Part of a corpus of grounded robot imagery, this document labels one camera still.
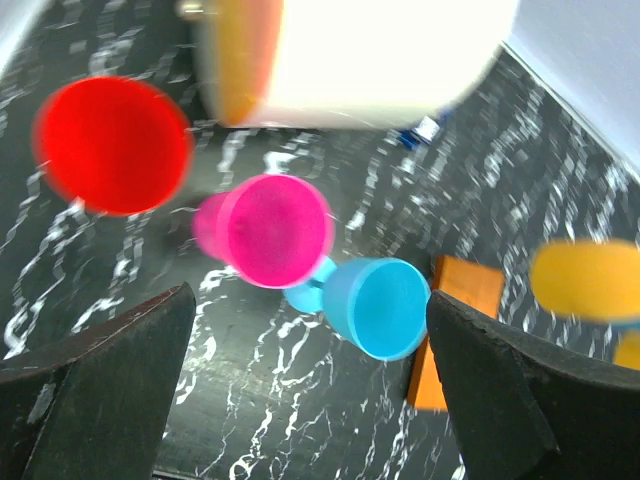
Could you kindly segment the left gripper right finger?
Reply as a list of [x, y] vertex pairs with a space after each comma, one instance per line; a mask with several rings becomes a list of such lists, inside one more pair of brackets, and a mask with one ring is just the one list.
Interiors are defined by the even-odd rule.
[[639, 373], [480, 316], [438, 367], [471, 479], [636, 479]]

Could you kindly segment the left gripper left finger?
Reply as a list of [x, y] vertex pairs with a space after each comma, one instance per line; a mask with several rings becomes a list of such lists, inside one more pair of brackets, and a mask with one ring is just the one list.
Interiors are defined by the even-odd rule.
[[195, 309], [183, 283], [2, 361], [2, 478], [151, 478]]

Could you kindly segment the light blue wine glass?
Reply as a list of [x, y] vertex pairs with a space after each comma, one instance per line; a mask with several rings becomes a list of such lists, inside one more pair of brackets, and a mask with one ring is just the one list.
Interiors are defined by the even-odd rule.
[[326, 258], [304, 283], [283, 291], [302, 313], [322, 312], [337, 334], [370, 357], [395, 361], [411, 355], [427, 333], [431, 296], [424, 275], [397, 258]]

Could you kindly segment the pink wine glass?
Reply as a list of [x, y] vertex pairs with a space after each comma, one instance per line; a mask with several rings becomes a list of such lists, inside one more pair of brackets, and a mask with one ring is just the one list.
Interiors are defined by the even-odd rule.
[[198, 247], [246, 282], [284, 289], [309, 279], [333, 248], [325, 196], [286, 174], [253, 176], [203, 201], [192, 220]]

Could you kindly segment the red wine glass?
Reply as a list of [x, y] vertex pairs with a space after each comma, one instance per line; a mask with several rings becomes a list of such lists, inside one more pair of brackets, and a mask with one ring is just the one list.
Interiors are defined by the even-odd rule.
[[180, 107], [151, 84], [123, 76], [74, 81], [41, 105], [34, 159], [51, 188], [92, 212], [156, 209], [182, 187], [194, 137]]

